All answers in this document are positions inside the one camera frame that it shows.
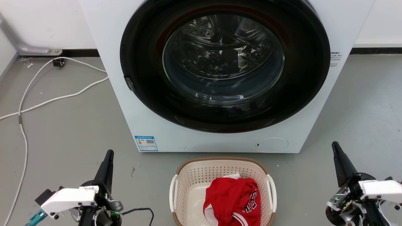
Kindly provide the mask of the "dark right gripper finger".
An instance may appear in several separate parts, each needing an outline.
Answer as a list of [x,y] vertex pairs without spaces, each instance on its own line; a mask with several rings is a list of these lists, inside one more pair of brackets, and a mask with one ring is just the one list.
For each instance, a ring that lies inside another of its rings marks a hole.
[[347,156],[338,142],[332,142],[332,149],[334,155],[337,183],[338,187],[341,188],[346,180],[349,178],[349,170],[346,164]]
[[350,159],[348,158],[347,155],[346,155],[346,161],[347,161],[346,165],[349,170],[349,178],[346,180],[346,183],[357,182],[357,180],[359,179],[358,172],[355,169],[355,167],[353,166],[352,162],[350,161]]

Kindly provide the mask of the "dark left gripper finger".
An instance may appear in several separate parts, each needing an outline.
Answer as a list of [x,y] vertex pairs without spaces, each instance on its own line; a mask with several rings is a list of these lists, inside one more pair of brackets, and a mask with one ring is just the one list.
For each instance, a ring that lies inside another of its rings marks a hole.
[[108,191],[112,192],[112,176],[113,176],[113,160],[114,151],[108,150],[105,156],[106,170],[105,170],[105,185]]
[[105,162],[105,158],[104,158],[104,160],[100,164],[100,167],[95,175],[94,180],[100,181],[105,184],[105,171],[106,171],[106,162]]

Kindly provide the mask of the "white front-load washing machine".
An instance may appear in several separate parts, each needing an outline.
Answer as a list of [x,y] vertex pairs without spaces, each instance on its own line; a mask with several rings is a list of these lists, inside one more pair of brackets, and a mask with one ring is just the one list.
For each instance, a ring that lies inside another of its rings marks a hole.
[[261,153],[260,140],[278,137],[288,141],[285,153],[299,153],[325,104],[353,45],[376,0],[308,0],[329,33],[330,52],[340,52],[336,67],[330,67],[317,95],[288,119],[261,130],[213,133],[172,123],[150,110],[129,90],[120,62],[120,47],[126,25],[145,0],[79,0],[109,76],[122,113],[134,136],[153,136],[157,152]]

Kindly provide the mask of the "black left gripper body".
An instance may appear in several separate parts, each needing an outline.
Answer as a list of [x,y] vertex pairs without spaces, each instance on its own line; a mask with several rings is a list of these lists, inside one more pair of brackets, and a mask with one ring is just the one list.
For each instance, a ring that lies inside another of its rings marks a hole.
[[120,212],[123,205],[111,197],[104,183],[90,180],[83,183],[81,188],[95,189],[95,197],[94,203],[89,206],[79,204],[69,210],[78,226],[122,226]]

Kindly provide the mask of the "black round washer door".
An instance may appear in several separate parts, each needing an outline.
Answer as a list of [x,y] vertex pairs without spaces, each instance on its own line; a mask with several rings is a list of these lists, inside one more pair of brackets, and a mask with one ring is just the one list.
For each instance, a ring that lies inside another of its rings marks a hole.
[[308,0],[145,0],[122,35],[135,95],[192,130],[261,130],[302,110],[330,68]]

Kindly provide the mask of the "blue energy label sticker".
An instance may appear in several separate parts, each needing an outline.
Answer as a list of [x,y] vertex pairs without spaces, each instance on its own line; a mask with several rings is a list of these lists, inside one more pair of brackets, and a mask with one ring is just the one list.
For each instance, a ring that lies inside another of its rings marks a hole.
[[140,152],[157,152],[158,147],[153,136],[134,136]]

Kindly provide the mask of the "red sports jersey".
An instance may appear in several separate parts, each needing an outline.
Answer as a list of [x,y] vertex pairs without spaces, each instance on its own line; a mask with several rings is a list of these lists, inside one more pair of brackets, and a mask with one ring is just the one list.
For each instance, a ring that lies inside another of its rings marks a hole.
[[252,178],[217,178],[206,189],[203,214],[210,226],[260,226],[261,200]]

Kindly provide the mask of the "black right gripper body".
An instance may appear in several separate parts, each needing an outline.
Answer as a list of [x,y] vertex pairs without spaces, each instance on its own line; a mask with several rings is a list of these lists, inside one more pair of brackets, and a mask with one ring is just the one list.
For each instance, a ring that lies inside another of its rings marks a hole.
[[382,213],[369,209],[368,212],[356,200],[358,181],[374,179],[366,173],[358,173],[357,182],[344,183],[327,202],[325,215],[334,226],[382,226]]

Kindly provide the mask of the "round white filter cover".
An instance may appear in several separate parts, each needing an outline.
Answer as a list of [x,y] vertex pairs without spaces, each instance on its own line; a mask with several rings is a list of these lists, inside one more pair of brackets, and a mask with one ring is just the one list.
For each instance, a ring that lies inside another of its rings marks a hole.
[[288,141],[283,138],[271,137],[256,143],[256,149],[261,153],[285,153]]

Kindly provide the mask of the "beige perforated laundry basket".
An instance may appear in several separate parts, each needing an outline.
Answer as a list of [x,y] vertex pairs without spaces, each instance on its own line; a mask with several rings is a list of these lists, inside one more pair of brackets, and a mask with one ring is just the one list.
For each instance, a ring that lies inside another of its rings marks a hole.
[[169,206],[177,226],[211,226],[203,214],[205,193],[214,179],[239,174],[252,178],[261,194],[260,226],[273,226],[277,191],[267,168],[250,158],[213,156],[188,160],[179,166],[169,188]]

